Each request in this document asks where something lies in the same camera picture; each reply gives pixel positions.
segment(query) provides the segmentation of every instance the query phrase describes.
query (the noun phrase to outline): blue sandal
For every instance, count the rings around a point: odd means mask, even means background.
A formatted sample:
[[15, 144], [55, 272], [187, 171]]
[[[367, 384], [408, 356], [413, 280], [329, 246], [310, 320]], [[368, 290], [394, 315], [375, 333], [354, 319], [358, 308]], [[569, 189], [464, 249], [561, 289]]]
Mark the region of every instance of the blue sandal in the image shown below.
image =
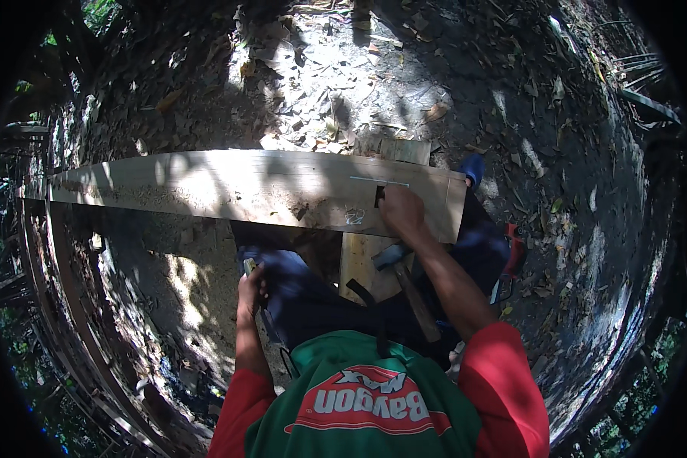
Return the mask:
[[484, 178], [485, 172], [485, 162], [484, 158], [480, 154], [472, 153], [466, 159], [462, 160], [458, 164], [458, 169], [456, 171], [465, 174], [471, 179], [471, 189], [478, 189], [478, 185], [481, 183], [481, 179]]

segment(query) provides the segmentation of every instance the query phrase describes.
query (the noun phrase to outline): blue shorts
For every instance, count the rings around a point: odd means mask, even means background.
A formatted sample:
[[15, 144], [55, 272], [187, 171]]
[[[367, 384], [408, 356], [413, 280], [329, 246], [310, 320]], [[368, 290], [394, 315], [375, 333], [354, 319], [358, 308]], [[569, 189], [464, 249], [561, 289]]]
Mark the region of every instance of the blue shorts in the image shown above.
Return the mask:
[[[444, 370], [450, 367], [448, 353], [461, 338], [448, 323], [433, 285], [417, 259], [412, 268], [413, 281], [440, 325], [442, 338], [438, 342], [425, 340], [403, 292], [383, 300], [375, 312], [341, 298], [308, 268], [275, 226], [232, 221], [231, 228], [238, 246], [239, 275], [244, 272], [242, 262], [247, 258], [254, 258], [257, 264], [264, 262], [269, 299], [263, 318], [271, 341], [282, 342], [292, 351], [297, 345], [331, 331], [348, 329], [376, 336], [383, 321], [389, 340], [434, 359]], [[450, 255], [490, 297], [509, 259], [509, 245], [503, 230], [470, 191], [458, 240]]]

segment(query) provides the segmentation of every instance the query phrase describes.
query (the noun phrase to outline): man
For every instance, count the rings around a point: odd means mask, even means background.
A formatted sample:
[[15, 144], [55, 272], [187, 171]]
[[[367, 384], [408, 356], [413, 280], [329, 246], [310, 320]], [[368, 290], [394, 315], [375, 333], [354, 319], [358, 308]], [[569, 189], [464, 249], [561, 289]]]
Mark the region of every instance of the man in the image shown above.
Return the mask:
[[[459, 170], [476, 189], [483, 160], [471, 155]], [[263, 264], [239, 280], [236, 369], [209, 458], [548, 456], [547, 411], [519, 333], [498, 322], [486, 298], [508, 259], [503, 234], [472, 190], [451, 252], [409, 189], [386, 187], [379, 209], [415, 252], [440, 342], [424, 341], [403, 294], [349, 303], [281, 243], [237, 225], [239, 260]], [[292, 351], [295, 380], [279, 397], [255, 324], [260, 299], [268, 333]], [[467, 345], [455, 385], [443, 369], [460, 339]]]

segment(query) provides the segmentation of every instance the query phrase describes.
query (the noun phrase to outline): dirt ground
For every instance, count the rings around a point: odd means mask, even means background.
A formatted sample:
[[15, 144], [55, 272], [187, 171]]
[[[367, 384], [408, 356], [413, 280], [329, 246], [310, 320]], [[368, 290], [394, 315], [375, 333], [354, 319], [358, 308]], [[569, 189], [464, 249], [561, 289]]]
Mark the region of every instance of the dirt ground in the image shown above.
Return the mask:
[[[54, 143], [70, 167], [188, 150], [348, 154], [372, 135], [432, 142], [442, 169], [484, 154], [479, 199], [498, 224], [526, 231], [522, 278], [499, 307], [522, 333], [555, 442], [635, 345], [667, 227], [642, 230], [641, 133], [611, 79], [611, 58], [646, 52], [640, 32], [594, 32], [625, 19], [601, 2], [506, 3], [343, 0], [333, 13], [315, 2], [279, 18], [254, 2], [173, 6], [153, 30], [118, 39]], [[150, 377], [208, 443], [209, 406], [234, 370], [228, 222], [73, 215], [77, 244], [100, 235], [92, 269], [137, 378]], [[265, 351], [282, 391], [278, 348]]]

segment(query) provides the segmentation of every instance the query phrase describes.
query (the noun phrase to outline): hammer head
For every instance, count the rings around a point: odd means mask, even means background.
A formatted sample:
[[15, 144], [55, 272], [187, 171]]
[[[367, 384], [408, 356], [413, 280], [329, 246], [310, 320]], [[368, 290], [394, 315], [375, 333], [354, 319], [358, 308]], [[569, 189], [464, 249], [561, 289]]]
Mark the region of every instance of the hammer head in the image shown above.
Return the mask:
[[389, 245], [381, 253], [372, 256], [371, 261], [374, 262], [376, 270], [383, 270], [396, 262], [402, 261], [410, 253], [412, 253], [412, 249], [405, 245], [404, 242], [399, 242]]

